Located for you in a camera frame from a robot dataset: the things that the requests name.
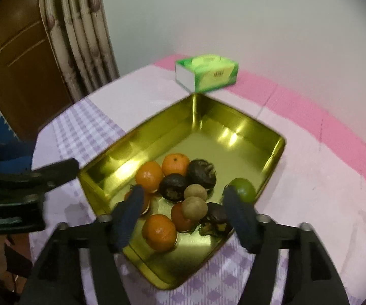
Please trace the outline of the green tomato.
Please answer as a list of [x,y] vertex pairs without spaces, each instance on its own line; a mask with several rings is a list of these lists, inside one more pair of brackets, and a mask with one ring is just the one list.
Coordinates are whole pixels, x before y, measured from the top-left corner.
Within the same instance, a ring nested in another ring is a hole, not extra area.
[[257,193],[251,181],[245,178],[235,178],[228,185],[234,187],[242,202],[254,204]]

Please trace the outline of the brown longan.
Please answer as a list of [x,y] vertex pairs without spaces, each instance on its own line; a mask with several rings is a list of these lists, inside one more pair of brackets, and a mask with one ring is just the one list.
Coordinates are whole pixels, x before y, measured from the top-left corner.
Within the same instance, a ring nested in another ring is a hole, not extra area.
[[198,197],[203,201],[206,201],[208,199],[208,192],[203,186],[192,184],[184,190],[184,198],[187,199],[189,197]]
[[182,202],[182,214],[184,218],[199,221],[208,213],[208,206],[200,197],[188,197]]

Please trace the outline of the rattan chair frame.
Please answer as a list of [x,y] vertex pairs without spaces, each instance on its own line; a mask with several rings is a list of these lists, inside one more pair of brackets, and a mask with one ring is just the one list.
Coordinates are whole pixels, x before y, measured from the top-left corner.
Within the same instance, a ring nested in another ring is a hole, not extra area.
[[119,78],[102,0],[38,0],[53,56],[77,102]]

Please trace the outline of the pink and purple tablecloth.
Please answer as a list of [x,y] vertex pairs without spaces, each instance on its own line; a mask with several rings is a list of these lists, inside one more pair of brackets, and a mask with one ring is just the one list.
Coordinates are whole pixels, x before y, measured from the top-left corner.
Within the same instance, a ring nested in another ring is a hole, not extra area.
[[124,199],[146,162],[169,154],[212,163],[219,202],[235,178],[256,189],[255,208],[282,225],[312,227],[345,287],[366,301],[366,144],[318,105],[240,72],[208,94],[177,84],[170,56],[113,81],[38,134],[32,167],[76,159],[80,177],[46,195],[46,230],[30,236],[38,256],[55,226],[92,222]]

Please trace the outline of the dark passion fruit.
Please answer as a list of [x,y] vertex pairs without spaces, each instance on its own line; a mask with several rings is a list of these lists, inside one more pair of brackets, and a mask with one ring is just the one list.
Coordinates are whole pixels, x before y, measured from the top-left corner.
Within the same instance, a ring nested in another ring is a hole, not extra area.
[[161,181],[158,192],[170,202],[182,202],[187,186],[188,181],[185,176],[181,174],[169,174]]
[[190,184],[199,184],[206,191],[213,189],[217,183],[214,164],[203,159],[195,159],[189,163],[186,178]]
[[224,206],[215,202],[208,202],[207,207],[207,214],[201,219],[199,235],[226,237],[232,231],[232,225],[228,221]]

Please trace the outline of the gold and maroon toffee tin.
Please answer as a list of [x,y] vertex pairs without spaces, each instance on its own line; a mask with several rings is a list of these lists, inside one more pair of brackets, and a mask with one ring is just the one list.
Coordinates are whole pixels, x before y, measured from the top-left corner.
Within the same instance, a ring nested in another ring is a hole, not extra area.
[[219,214],[232,181],[257,201],[285,149],[285,138],[255,118],[202,94],[149,118],[79,173],[98,216],[112,212],[135,185],[146,189],[125,256],[156,288],[194,275],[227,241]]

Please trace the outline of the small red tomato with stem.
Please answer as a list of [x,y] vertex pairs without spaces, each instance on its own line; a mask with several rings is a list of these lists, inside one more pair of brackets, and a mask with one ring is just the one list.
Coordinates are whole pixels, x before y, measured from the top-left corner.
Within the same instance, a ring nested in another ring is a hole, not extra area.
[[[124,195],[124,200],[127,200],[129,198],[129,196],[132,194],[132,191],[128,191],[125,195]],[[143,205],[141,208],[141,213],[140,215],[143,216],[143,214],[145,214],[149,208],[150,208],[150,204],[151,204],[151,197],[150,195],[148,195],[148,193],[144,193],[144,201],[143,201]]]

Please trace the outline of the oval orange mandarin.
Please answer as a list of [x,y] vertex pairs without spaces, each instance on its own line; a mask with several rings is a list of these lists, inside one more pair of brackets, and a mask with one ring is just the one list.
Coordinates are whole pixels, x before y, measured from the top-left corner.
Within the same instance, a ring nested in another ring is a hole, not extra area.
[[155,193],[163,179],[162,168],[155,161],[145,162],[135,174],[136,183],[141,185],[147,193]]

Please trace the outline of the green tissue pack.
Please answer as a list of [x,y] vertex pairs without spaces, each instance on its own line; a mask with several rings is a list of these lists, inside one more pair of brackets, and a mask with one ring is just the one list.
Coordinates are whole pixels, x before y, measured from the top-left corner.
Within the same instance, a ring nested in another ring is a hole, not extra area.
[[216,54],[183,58],[175,62],[175,80],[190,93],[220,89],[237,81],[239,63]]

